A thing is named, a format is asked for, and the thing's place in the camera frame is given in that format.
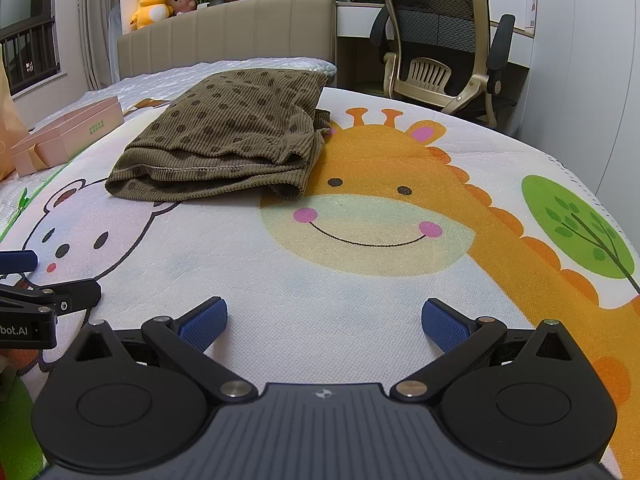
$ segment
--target blue rubber pad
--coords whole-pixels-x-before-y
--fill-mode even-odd
[[[225,331],[227,314],[225,300],[218,299],[201,307],[196,316],[178,329],[178,336],[204,352]]]
[[[422,306],[422,330],[445,353],[470,336],[467,326],[430,301]]]
[[[0,274],[31,272],[38,266],[38,257],[33,251],[0,251]]]

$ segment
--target metal screw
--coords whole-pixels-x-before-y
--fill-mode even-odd
[[[427,385],[421,381],[402,381],[396,385],[396,391],[405,397],[420,397],[427,392]]]
[[[251,393],[251,389],[246,381],[227,381],[220,386],[220,392],[227,397],[244,397]]]

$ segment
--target yellow bag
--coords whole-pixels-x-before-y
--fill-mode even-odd
[[[11,148],[27,135],[29,131],[20,120],[14,100],[11,99],[9,82],[2,62],[2,50],[0,50],[0,180],[15,169]]]

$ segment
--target yellow plush toy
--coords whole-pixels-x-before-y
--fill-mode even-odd
[[[174,9],[165,5],[165,2],[166,0],[138,0],[138,11],[131,17],[130,25],[142,28],[168,18]]]

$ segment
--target window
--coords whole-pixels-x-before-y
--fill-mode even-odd
[[[11,94],[60,70],[51,0],[0,0],[0,46]]]

